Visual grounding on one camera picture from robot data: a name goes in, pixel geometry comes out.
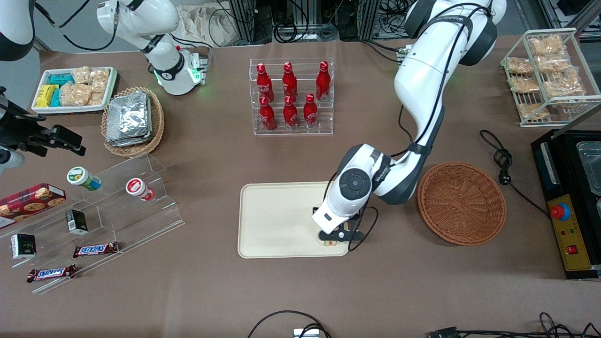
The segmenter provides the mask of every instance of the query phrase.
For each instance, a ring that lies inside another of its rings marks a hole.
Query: red lid
[[[129,194],[137,195],[142,190],[143,184],[141,179],[130,179],[125,187]]]

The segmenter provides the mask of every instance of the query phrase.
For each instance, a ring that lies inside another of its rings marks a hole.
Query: coca-cola bottle
[[[286,96],[284,98],[284,103],[284,121],[286,122],[286,130],[295,131],[299,127],[299,122],[294,101],[291,96]]]
[[[278,124],[275,121],[273,108],[271,108],[271,106],[269,105],[269,101],[266,97],[261,96],[261,98],[259,99],[259,103],[261,104],[259,114],[261,114],[261,121],[263,122],[263,125],[269,131],[275,130],[275,128],[278,127]]]
[[[328,71],[329,64],[327,61],[322,61],[319,64],[319,74],[317,74],[315,92],[317,100],[321,102],[330,101],[330,73]]]
[[[269,100],[269,103],[273,102],[273,85],[271,84],[271,78],[265,71],[264,64],[257,64],[257,73],[257,86],[259,87],[259,93],[261,93],[261,96],[266,97]]]
[[[317,104],[315,103],[315,95],[312,93],[307,94],[303,114],[305,115],[307,129],[315,129],[317,127]]]
[[[282,84],[284,86],[284,95],[292,97],[292,101],[296,102],[298,86],[296,85],[296,76],[292,72],[292,63],[286,62],[284,64]]]

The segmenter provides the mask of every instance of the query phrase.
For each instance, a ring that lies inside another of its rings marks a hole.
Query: table surface
[[[496,177],[493,150],[480,129],[499,136],[513,155],[510,173],[543,204],[530,142],[545,128],[520,128],[501,58],[518,36],[499,38],[491,55],[461,66],[444,93],[445,121],[427,166],[472,163]],[[409,40],[389,41],[404,46]],[[246,337],[264,315],[282,309],[319,318],[335,337],[422,337],[438,328],[538,330],[538,314],[581,330],[599,322],[600,284],[567,281],[549,221],[502,187],[507,221],[479,247],[457,247],[433,234],[415,197],[401,206],[377,198],[380,218],[363,246],[344,257],[243,259],[237,251],[240,189],[248,183],[328,180],[347,149],[369,143],[394,153],[407,145],[398,128],[392,85],[396,65],[360,43],[269,44],[214,51],[207,84],[180,97],[166,94],[139,52],[42,52],[42,69],[112,66],[119,89],[151,88],[165,111],[165,135],[153,155],[167,167],[169,195],[186,224],[44,295],[33,295],[21,269],[0,255],[2,337]],[[249,108],[250,58],[334,57],[335,131],[322,137],[256,137]],[[100,118],[48,118],[84,137],[86,156],[49,150],[1,177],[0,195],[65,181],[75,165],[102,171],[123,158],[103,146]],[[415,124],[408,114],[403,123]],[[591,118],[581,128],[598,127]],[[257,337],[290,337],[308,322],[279,315]]]

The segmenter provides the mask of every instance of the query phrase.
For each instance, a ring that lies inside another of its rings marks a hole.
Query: white tray
[[[85,112],[98,111],[102,112],[104,108],[109,104],[111,99],[111,94],[113,89],[115,88],[115,81],[117,80],[117,70],[113,67],[92,67],[92,68],[101,68],[108,69],[110,71],[109,74],[109,82],[106,84],[105,96],[102,99],[102,103],[100,105],[93,106],[82,106],[82,107],[36,107],[35,101],[40,94],[41,86],[48,84],[48,80],[50,75],[55,74],[66,74],[71,73],[75,68],[65,68],[65,69],[49,69],[45,70],[41,75],[40,83],[38,84],[38,88],[35,91],[35,96],[33,102],[31,102],[31,110],[44,115],[60,115],[60,114],[82,114]]]
[[[243,258],[344,256],[348,242],[325,246],[311,216],[327,182],[247,184],[240,192],[238,254]]]

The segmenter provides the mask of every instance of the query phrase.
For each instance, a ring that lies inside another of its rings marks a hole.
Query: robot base
[[[198,54],[192,54],[185,49],[182,49],[180,53],[184,56],[184,66],[173,80],[161,79],[156,72],[154,73],[159,84],[171,95],[184,95],[197,85],[204,83],[203,72],[200,68],[206,66],[201,66]]]

